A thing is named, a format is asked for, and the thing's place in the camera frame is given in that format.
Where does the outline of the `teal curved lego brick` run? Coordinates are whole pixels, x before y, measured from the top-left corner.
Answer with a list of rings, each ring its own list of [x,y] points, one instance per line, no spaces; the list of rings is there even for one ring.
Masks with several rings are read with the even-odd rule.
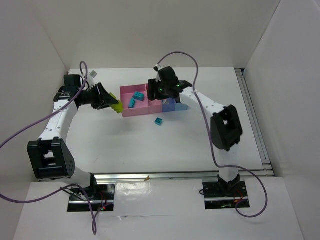
[[[145,94],[143,92],[135,91],[132,98],[136,101],[143,102],[145,99]]]

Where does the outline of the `long green lego brick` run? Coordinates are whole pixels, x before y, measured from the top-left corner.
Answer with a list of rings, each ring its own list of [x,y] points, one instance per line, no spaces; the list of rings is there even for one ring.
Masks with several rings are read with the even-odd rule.
[[[122,112],[124,111],[123,103],[122,103],[119,99],[117,99],[117,97],[116,97],[112,92],[110,92],[109,94],[110,94],[114,99],[117,100],[117,103],[116,103],[116,104],[113,104],[113,105],[111,106],[111,108],[112,108],[117,114],[122,113]]]

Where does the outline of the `teal long lego brick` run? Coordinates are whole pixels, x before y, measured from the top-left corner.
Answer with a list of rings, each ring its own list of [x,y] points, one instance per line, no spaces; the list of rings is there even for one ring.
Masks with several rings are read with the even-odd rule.
[[[136,100],[134,98],[131,98],[128,104],[128,108],[133,109],[135,107],[135,103],[136,103]]]

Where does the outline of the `small teal square lego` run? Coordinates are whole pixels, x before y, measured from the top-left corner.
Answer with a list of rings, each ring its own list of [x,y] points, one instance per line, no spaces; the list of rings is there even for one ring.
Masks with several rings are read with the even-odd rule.
[[[163,120],[161,118],[157,117],[156,120],[154,121],[154,123],[157,126],[161,126],[163,124]]]

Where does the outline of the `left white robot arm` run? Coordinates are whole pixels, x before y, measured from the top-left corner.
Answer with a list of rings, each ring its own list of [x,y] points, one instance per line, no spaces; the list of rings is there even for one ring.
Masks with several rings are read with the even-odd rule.
[[[87,81],[81,75],[64,76],[62,86],[53,99],[54,116],[35,141],[27,145],[27,153],[35,177],[44,181],[61,181],[68,185],[80,185],[90,198],[98,194],[94,174],[76,167],[75,159],[66,140],[79,107],[90,105],[95,110],[107,108],[120,114],[124,108],[116,96],[105,90],[101,83],[94,83],[97,73],[91,71]]]

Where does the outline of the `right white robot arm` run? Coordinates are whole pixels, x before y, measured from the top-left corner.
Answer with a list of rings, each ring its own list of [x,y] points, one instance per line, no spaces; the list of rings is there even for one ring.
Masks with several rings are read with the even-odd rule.
[[[224,106],[198,92],[194,83],[180,80],[170,66],[156,65],[156,78],[148,80],[148,99],[175,100],[202,112],[208,131],[213,162],[218,168],[218,187],[227,195],[235,191],[240,182],[237,168],[238,144],[243,135],[235,106]]]

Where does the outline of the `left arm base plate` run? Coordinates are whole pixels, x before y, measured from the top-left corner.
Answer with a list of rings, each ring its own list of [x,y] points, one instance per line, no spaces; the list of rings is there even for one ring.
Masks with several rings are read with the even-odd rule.
[[[85,189],[89,197],[92,210],[94,212],[97,212],[98,210],[101,212],[113,212],[115,189],[116,186],[114,183],[98,184],[95,186],[94,191]],[[69,192],[67,212],[80,213],[90,211],[87,198],[78,188],[72,187],[67,191]]]

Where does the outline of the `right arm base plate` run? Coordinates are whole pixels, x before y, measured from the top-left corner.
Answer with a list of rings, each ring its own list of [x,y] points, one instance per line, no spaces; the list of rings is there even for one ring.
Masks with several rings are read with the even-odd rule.
[[[247,187],[244,181],[231,191],[224,193],[217,181],[203,182],[199,194],[204,197],[204,207],[206,210],[234,209],[236,204],[238,208],[250,208]]]

